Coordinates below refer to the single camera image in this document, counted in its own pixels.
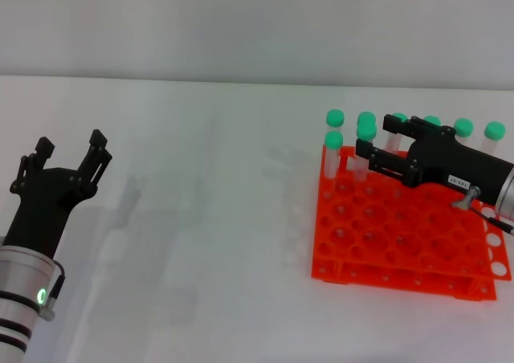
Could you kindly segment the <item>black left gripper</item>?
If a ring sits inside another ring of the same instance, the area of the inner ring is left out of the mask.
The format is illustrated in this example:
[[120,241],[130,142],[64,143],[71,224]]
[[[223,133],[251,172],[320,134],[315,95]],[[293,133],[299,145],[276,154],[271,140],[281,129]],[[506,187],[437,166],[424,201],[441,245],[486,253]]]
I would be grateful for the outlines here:
[[35,151],[21,157],[10,185],[10,192],[21,202],[3,244],[53,258],[72,210],[98,190],[98,182],[112,160],[107,143],[104,134],[94,129],[78,170],[43,169],[55,146],[41,137]]

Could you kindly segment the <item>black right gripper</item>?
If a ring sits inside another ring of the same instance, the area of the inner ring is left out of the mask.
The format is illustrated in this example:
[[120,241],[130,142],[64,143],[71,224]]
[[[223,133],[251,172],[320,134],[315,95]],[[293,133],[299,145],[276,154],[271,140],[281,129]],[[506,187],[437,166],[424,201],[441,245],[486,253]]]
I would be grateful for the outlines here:
[[455,130],[412,116],[402,121],[386,114],[383,129],[414,139],[406,157],[357,139],[356,155],[368,169],[409,187],[438,183],[465,194],[479,188],[479,200],[494,207],[513,206],[513,164],[459,143]]

